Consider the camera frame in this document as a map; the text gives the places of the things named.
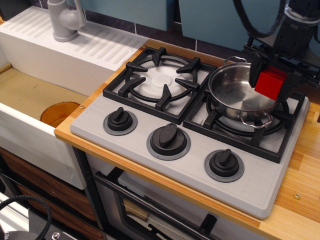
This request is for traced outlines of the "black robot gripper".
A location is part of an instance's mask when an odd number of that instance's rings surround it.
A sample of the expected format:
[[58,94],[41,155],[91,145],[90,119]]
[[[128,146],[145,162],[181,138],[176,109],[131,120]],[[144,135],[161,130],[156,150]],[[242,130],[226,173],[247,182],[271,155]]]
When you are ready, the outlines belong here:
[[249,85],[256,87],[260,73],[268,66],[288,74],[277,101],[286,101],[301,83],[320,85],[320,58],[309,45],[318,39],[319,12],[285,12],[277,33],[259,37],[249,32],[243,50],[252,55]]

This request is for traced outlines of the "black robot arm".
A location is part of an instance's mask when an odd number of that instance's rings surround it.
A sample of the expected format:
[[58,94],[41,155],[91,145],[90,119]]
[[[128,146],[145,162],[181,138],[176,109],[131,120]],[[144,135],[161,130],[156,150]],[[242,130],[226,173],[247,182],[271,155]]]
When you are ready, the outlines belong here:
[[282,19],[277,33],[260,34],[246,19],[249,38],[243,46],[251,55],[249,85],[258,93],[283,102],[303,83],[320,86],[320,57],[310,48],[319,42],[320,2],[280,2]]

